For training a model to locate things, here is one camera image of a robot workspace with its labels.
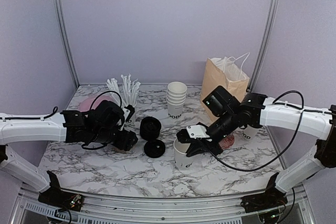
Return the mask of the black cup lid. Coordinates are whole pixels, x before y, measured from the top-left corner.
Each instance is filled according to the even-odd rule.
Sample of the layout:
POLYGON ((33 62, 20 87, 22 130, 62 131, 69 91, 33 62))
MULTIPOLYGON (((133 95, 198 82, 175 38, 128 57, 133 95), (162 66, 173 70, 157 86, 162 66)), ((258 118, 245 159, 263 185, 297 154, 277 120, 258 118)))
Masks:
POLYGON ((148 141, 144 145, 144 152, 150 158, 159 158, 165 153, 165 144, 161 140, 148 141))

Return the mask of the white paper coffee cup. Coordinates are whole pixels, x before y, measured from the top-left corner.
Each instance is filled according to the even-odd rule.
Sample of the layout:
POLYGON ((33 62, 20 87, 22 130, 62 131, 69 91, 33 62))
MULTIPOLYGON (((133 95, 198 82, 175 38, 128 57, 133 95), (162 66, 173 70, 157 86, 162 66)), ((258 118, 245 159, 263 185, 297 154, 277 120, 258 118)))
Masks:
POLYGON ((245 140, 252 140, 258 132, 258 128, 254 128, 248 125, 245 129, 243 129, 242 136, 245 140))

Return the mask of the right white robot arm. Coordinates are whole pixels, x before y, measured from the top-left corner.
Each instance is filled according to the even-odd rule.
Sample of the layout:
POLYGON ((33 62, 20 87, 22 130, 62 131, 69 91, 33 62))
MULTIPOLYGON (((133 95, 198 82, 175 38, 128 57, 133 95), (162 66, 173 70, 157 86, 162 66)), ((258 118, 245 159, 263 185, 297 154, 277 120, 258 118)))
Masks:
POLYGON ((273 206, 281 194, 320 170, 335 167, 335 105, 329 109, 311 108, 258 93, 248 93, 238 101, 222 86, 216 87, 203 103, 217 120, 210 126, 199 123, 177 133, 181 143, 190 145, 188 157, 204 152, 217 156, 222 152, 220 141, 242 126, 274 126, 317 138, 306 155, 271 177, 267 190, 260 195, 260 203, 265 207, 273 206))

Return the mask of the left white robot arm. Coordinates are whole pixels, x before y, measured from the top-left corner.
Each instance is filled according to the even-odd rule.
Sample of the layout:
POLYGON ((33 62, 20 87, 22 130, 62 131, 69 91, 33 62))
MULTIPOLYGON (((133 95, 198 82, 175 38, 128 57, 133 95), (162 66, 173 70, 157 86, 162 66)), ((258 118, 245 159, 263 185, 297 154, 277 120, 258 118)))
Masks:
POLYGON ((12 116, 1 114, 1 169, 44 193, 54 205, 66 202, 66 193, 60 189, 58 178, 42 170, 17 154, 12 143, 49 141, 82 143, 87 149, 91 143, 102 148, 111 144, 121 151, 129 151, 138 141, 136 134, 124 128, 134 114, 130 106, 120 107, 103 100, 95 109, 53 111, 50 115, 12 116))

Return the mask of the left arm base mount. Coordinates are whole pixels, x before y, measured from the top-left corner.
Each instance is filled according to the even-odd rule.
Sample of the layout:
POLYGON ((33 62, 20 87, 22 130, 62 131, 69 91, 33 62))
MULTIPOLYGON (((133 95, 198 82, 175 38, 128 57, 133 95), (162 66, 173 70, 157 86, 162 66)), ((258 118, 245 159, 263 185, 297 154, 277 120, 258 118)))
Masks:
POLYGON ((63 191, 57 176, 47 171, 50 179, 50 187, 43 193, 39 193, 38 201, 62 209, 79 212, 82 208, 84 197, 81 194, 63 191))

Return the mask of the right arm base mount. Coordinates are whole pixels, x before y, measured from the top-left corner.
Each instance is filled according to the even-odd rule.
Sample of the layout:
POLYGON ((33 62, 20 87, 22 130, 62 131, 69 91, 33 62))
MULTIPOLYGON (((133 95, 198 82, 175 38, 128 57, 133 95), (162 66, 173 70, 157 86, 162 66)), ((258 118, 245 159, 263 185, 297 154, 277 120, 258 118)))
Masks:
POLYGON ((246 213, 266 210, 288 203, 286 193, 276 189, 276 178, 279 172, 272 175, 263 193, 244 196, 240 205, 246 213))

